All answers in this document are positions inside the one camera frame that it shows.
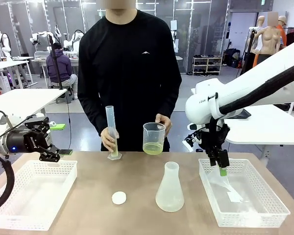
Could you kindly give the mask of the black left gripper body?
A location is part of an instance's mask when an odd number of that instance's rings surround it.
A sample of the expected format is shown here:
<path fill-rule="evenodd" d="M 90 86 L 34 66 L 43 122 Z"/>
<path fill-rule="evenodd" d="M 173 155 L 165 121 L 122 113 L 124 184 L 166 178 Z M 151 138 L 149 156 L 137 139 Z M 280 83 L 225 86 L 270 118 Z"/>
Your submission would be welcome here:
<path fill-rule="evenodd" d="M 5 136 L 4 146 L 10 153 L 40 152 L 51 147 L 49 118 L 31 117 Z"/>

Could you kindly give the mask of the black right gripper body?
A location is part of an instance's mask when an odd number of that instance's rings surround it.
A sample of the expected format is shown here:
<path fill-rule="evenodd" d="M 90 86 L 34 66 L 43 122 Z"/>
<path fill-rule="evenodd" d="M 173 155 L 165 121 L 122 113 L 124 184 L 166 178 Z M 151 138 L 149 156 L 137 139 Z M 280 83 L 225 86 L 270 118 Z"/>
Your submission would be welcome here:
<path fill-rule="evenodd" d="M 201 143 L 199 146 L 205 150 L 208 157 L 217 157 L 219 151 L 222 151 L 222 144 L 225 142 L 229 126 L 227 124 L 212 125 L 212 128 L 204 128 L 200 130 L 199 137 Z"/>

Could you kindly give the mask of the person's right hand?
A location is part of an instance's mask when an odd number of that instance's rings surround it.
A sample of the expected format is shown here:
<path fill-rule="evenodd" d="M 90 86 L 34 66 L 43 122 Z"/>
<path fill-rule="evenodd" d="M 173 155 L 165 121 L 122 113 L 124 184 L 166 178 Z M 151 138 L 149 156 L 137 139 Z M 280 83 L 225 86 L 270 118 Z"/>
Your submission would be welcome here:
<path fill-rule="evenodd" d="M 109 151 L 109 152 L 114 152 L 114 150 L 116 149 L 116 139 L 119 138 L 119 134 L 117 132 L 117 137 L 113 138 L 110 136 L 109 134 L 109 128 L 106 127 L 102 130 L 101 134 L 100 134 L 100 138 L 102 141 L 103 146 Z"/>

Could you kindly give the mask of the person's left hand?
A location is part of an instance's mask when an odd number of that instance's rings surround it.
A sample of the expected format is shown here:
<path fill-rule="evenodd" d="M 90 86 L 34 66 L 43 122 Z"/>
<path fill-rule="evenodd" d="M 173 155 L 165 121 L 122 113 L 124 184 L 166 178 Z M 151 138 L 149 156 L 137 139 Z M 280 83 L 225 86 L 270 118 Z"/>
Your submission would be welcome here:
<path fill-rule="evenodd" d="M 170 129 L 172 128 L 172 122 L 170 118 L 162 114 L 157 114 L 155 122 L 161 123 L 165 126 L 165 137 L 167 137 L 168 133 L 170 132 Z"/>

